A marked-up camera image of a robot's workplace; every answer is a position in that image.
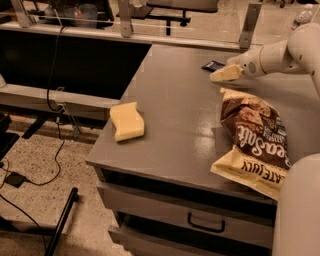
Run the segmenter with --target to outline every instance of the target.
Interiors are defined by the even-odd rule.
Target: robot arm
[[[213,82],[269,73],[310,74],[320,96],[320,25],[309,23],[295,30],[288,40],[268,44],[230,58],[227,65],[210,74]]]

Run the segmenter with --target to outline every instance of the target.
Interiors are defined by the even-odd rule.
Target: sponge
[[[110,108],[110,118],[116,128],[116,141],[144,135],[144,121],[137,112],[137,102],[125,103]]]
[[[212,82],[230,81],[239,79],[243,69],[239,64],[231,64],[210,74]]]

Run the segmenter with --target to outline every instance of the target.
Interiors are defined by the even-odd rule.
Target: terrazzo floor
[[[285,8],[279,8],[279,3],[264,1],[264,6],[259,19],[259,30],[255,42],[265,40],[279,40],[284,28],[293,20],[298,4],[288,4]],[[224,12],[225,16],[238,19],[241,24],[247,5],[244,1],[237,2],[238,13]],[[230,30],[230,19],[218,19],[220,27],[228,32]],[[191,26],[201,26],[203,36],[208,31],[203,29],[202,24],[208,24],[206,15],[193,14]],[[179,36],[179,30],[173,30],[174,36]],[[239,28],[230,33],[232,40],[238,36]],[[27,130],[34,121],[31,118],[12,116],[13,122],[10,131],[20,136]],[[56,224],[64,208],[64,204],[73,187],[79,190],[79,200],[71,210],[63,234],[60,238],[55,254],[63,256],[124,256],[131,255],[122,246],[114,244],[107,232],[108,226],[116,225],[113,213],[105,209],[96,190],[97,177],[92,167],[85,164],[85,158],[99,136],[99,129],[83,128],[83,133],[77,140],[72,140],[72,127],[63,125],[61,137],[65,144],[61,149],[57,161],[61,166],[61,173],[54,182],[45,186],[35,186],[30,183],[23,183],[20,188],[4,184],[0,193],[12,203],[25,210],[39,224]],[[29,180],[42,183],[50,180],[57,172],[58,166],[54,161],[55,154],[60,147],[62,140],[59,139],[58,129],[55,123],[46,122],[36,134],[30,139],[20,138],[13,148],[6,155],[9,161],[9,171],[23,174]],[[8,162],[3,159],[4,169],[8,168]],[[5,171],[0,170],[0,181],[5,177]],[[0,199],[0,215],[11,220],[30,221],[23,213]],[[0,255],[4,256],[37,256],[44,255],[44,245],[41,236],[23,235],[0,231]]]

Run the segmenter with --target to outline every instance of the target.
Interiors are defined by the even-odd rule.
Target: black metal stand
[[[70,192],[67,203],[61,213],[60,219],[57,225],[55,226],[40,225],[41,229],[39,229],[34,223],[31,223],[31,222],[29,223],[29,222],[22,222],[22,221],[9,221],[0,216],[0,230],[51,236],[49,245],[45,252],[45,256],[52,256],[58,244],[64,225],[68,219],[72,205],[74,202],[78,200],[78,198],[79,198],[78,189],[73,188]]]

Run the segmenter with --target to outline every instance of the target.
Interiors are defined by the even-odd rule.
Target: desk
[[[231,140],[219,122],[220,86],[201,66],[235,55],[152,45],[121,98],[137,101],[144,137],[116,143],[109,121],[86,159],[118,220],[109,227],[115,243],[137,255],[269,255],[276,202],[209,171]],[[274,74],[235,88],[278,109],[293,163],[320,152],[320,101],[309,76]]]

